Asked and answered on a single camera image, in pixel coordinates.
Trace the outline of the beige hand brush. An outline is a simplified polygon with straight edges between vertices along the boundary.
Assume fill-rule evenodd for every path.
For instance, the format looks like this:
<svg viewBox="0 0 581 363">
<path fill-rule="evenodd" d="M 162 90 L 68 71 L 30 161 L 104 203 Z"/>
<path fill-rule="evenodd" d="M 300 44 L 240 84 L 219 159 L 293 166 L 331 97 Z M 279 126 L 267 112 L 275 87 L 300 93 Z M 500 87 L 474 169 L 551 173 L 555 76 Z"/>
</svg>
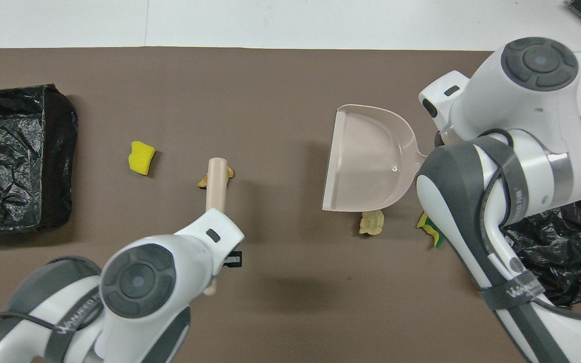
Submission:
<svg viewBox="0 0 581 363">
<path fill-rule="evenodd" d="M 211 158 L 207 170 L 207 195 L 205 209 L 216 209 L 224 212 L 226 204 L 226 189 L 228 165 L 224 158 Z"/>
</svg>

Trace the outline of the toy croissant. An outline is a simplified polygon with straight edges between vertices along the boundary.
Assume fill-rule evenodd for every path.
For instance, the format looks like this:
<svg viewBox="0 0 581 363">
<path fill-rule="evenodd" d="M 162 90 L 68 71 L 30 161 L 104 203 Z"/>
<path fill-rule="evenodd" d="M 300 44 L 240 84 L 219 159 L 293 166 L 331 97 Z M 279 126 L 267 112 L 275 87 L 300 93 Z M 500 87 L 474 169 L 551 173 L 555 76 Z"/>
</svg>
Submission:
<svg viewBox="0 0 581 363">
<path fill-rule="evenodd" d="M 230 183 L 230 180 L 235 176 L 235 171 L 232 167 L 226 168 L 226 184 Z M 200 189 L 206 189 L 208 185 L 208 173 L 203 175 L 202 179 L 197 183 L 197 187 Z"/>
</svg>

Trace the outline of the large yellow sponge piece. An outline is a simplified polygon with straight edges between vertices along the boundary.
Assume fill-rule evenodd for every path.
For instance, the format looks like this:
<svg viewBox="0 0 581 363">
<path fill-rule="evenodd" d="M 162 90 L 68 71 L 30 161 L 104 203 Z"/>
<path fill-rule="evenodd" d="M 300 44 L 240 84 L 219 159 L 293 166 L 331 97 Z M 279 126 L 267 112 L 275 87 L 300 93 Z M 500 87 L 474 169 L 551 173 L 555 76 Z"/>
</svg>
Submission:
<svg viewBox="0 0 581 363">
<path fill-rule="evenodd" d="M 128 156 L 129 169 L 140 175 L 148 175 L 156 149 L 146 143 L 131 142 L 131 153 Z"/>
</svg>

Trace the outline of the toy bread roll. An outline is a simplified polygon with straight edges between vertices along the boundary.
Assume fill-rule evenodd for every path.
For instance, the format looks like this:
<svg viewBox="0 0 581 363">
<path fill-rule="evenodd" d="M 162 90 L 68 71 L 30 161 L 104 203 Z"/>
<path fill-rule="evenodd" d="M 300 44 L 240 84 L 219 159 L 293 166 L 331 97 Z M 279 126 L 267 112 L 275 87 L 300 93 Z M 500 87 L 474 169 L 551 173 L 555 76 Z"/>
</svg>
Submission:
<svg viewBox="0 0 581 363">
<path fill-rule="evenodd" d="M 379 235 L 384 227 L 384 214 L 381 210 L 364 211 L 361 213 L 361 220 L 358 227 L 359 234 L 369 236 Z"/>
</svg>

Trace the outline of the beige plastic dustpan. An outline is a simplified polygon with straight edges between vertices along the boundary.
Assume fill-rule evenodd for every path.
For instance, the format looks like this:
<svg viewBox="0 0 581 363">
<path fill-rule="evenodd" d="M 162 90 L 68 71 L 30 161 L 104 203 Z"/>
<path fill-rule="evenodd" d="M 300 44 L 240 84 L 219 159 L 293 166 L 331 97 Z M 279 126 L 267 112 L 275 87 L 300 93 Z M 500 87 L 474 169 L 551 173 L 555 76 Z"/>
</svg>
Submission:
<svg viewBox="0 0 581 363">
<path fill-rule="evenodd" d="M 321 209 L 367 212 L 396 204 L 425 160 L 413 129 L 397 113 L 368 105 L 340 106 Z"/>
</svg>

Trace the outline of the green and yellow sponge piece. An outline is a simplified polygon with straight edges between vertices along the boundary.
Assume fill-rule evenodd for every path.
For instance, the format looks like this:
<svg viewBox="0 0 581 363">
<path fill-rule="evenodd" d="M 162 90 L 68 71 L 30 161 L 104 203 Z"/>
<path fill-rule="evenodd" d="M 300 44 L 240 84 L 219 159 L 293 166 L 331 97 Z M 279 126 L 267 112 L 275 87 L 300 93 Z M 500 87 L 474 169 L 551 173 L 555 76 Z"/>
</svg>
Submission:
<svg viewBox="0 0 581 363">
<path fill-rule="evenodd" d="M 445 242 L 444 234 L 441 232 L 441 230 L 439 230 L 437 225 L 433 220 L 431 220 L 425 211 L 423 211 L 420 215 L 420 218 L 418 218 L 416 228 L 423 230 L 426 234 L 429 235 L 429 237 L 433 239 L 433 248 L 441 248 L 443 242 Z"/>
</svg>

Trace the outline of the closed black bag bin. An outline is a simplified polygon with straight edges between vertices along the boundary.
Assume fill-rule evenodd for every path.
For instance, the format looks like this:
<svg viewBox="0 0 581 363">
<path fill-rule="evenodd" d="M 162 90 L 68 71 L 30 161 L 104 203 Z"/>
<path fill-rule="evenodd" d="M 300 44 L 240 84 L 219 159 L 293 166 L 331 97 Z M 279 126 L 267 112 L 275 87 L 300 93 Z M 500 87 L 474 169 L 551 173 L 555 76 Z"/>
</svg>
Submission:
<svg viewBox="0 0 581 363">
<path fill-rule="evenodd" d="M 78 115 L 53 84 L 0 89 L 0 234 L 71 216 Z"/>
</svg>

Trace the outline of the open black bag bin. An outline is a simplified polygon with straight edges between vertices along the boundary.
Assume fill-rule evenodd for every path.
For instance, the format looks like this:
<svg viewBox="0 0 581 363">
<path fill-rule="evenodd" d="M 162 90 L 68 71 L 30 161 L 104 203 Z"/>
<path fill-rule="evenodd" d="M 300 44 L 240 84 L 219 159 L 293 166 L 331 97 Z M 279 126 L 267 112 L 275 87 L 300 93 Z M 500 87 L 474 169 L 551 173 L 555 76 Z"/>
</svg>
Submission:
<svg viewBox="0 0 581 363">
<path fill-rule="evenodd" d="M 503 234 L 551 303 L 581 303 L 581 200 L 526 217 Z"/>
</svg>

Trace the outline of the brown paper table mat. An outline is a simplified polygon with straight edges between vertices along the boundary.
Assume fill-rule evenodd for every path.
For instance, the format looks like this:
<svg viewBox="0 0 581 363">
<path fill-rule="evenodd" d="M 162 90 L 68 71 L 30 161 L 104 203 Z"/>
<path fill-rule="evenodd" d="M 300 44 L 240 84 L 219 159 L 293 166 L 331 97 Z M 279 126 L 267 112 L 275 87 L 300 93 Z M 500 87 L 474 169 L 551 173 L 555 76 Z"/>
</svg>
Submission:
<svg viewBox="0 0 581 363">
<path fill-rule="evenodd" d="M 336 110 L 371 105 L 433 149 L 418 94 L 486 51 L 237 48 L 0 49 L 0 89 L 54 84 L 79 117 L 67 224 L 0 236 L 0 311 L 26 276 L 66 256 L 103 266 L 132 241 L 204 211 L 210 158 L 235 170 L 226 213 L 240 268 L 192 303 L 175 363 L 525 363 L 448 245 L 417 229 L 415 189 L 378 236 L 321 209 Z M 131 142 L 156 149 L 148 175 Z"/>
</svg>

